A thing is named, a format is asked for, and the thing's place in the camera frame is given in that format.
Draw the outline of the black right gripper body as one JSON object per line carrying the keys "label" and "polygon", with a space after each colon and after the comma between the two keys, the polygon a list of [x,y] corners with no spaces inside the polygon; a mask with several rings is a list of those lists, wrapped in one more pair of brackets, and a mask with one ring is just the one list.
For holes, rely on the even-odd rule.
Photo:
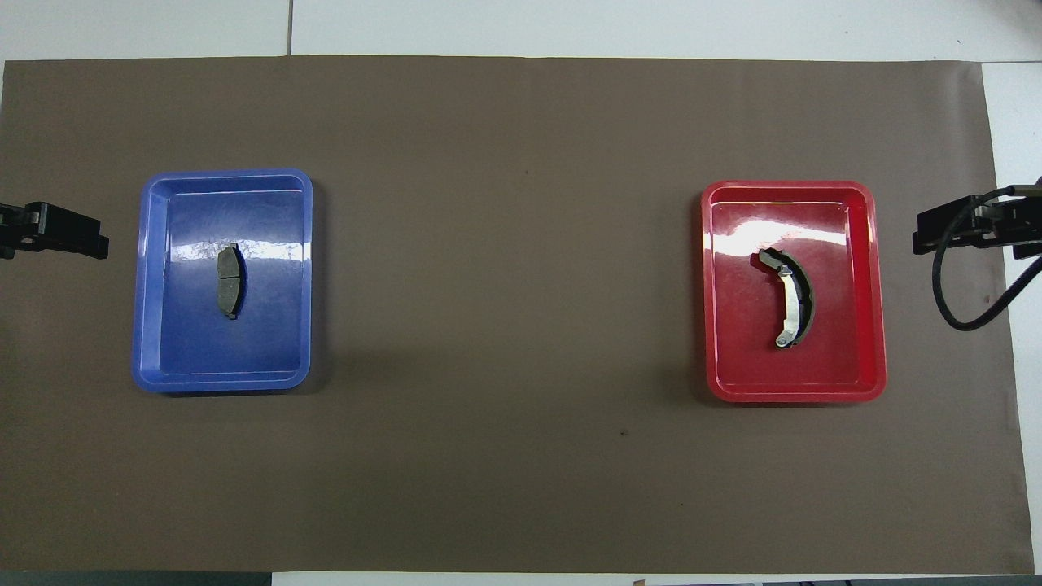
{"label": "black right gripper body", "polygon": [[989,245],[1040,245],[1041,186],[1006,186],[983,195],[979,219]]}

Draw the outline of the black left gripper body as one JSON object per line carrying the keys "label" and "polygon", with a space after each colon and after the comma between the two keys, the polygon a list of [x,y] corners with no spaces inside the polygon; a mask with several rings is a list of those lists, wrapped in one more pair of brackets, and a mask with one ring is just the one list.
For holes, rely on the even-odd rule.
{"label": "black left gripper body", "polygon": [[33,212],[19,205],[1,204],[1,260],[13,260],[33,245]]}

